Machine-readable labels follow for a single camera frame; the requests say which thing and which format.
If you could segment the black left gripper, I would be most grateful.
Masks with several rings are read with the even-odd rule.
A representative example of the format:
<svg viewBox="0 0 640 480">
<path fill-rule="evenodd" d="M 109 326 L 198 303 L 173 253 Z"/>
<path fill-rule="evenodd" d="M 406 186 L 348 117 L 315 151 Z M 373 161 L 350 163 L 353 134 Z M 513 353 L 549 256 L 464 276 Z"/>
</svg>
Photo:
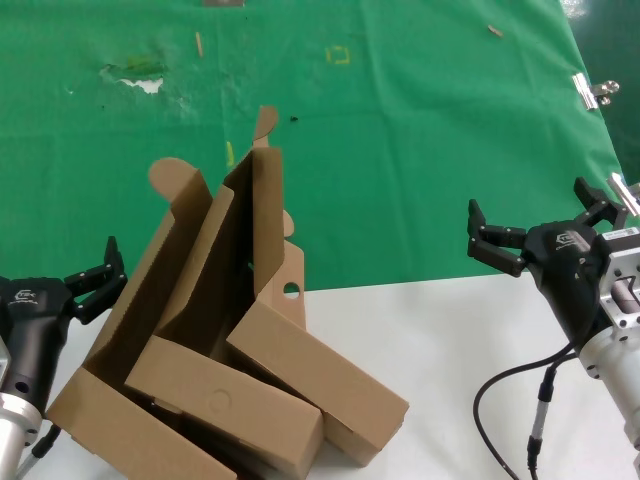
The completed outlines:
<svg viewBox="0 0 640 480">
<path fill-rule="evenodd" d="M 115 236 L 109 236 L 103 264 L 54 278 L 1 279 L 1 339 L 10 362 L 1 391 L 36 408 L 50 397 L 71 312 L 89 324 L 118 300 L 128 279 Z"/>
</svg>

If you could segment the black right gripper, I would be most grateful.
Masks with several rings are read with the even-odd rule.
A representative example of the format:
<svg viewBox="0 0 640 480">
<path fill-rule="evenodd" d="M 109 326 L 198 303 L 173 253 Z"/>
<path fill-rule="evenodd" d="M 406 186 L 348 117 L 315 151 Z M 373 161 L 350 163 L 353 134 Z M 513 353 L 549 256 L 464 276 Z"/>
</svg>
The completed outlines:
<svg viewBox="0 0 640 480">
<path fill-rule="evenodd" d="M 573 190 L 584 208 L 575 221 L 541 224 L 528 233 L 521 228 L 487 224 L 477 201 L 471 199 L 467 255 L 515 278 L 527 263 L 568 341 L 581 348 L 604 325 L 598 295 L 602 261 L 591 254 L 597 236 L 592 227 L 607 221 L 614 230 L 623 229 L 628 210 L 602 189 L 591 187 L 584 177 L 576 178 Z"/>
</svg>

